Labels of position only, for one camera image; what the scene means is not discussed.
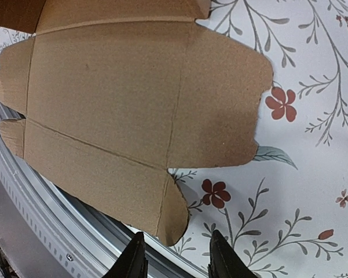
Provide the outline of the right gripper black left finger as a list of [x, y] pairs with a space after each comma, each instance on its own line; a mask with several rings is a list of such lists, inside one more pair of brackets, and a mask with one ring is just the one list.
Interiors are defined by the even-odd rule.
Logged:
[[135, 233], [112, 268], [102, 278], [147, 278], [148, 260], [142, 232]]

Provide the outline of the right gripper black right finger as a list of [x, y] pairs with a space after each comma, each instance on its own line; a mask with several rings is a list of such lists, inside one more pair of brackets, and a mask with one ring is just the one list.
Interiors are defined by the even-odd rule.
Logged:
[[214, 230], [210, 240], [210, 278], [257, 278], [236, 254], [219, 230]]

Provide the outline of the brown cardboard box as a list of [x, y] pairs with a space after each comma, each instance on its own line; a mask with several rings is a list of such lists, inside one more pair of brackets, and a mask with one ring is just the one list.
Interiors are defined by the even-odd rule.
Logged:
[[209, 1], [0, 1], [30, 34], [0, 53], [12, 154], [69, 194], [176, 244], [187, 202], [170, 168], [253, 159], [270, 61], [195, 23]]

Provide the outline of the floral patterned table mat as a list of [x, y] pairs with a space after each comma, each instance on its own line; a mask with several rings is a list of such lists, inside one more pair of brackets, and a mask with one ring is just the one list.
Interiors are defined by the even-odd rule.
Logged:
[[[212, 1], [202, 25], [265, 56], [252, 161], [171, 168], [188, 230], [166, 247], [146, 235], [149, 277], [206, 277], [219, 230], [258, 277], [348, 277], [348, 1]], [[0, 52], [30, 37], [0, 27]], [[0, 182], [7, 276], [72, 277], [22, 219]]]

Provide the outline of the front aluminium rail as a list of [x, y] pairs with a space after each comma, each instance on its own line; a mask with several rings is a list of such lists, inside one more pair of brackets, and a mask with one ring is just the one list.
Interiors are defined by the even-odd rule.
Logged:
[[[18, 118], [0, 104], [0, 121]], [[100, 277], [134, 233], [31, 170], [0, 136], [0, 182], [22, 219], [72, 277]]]

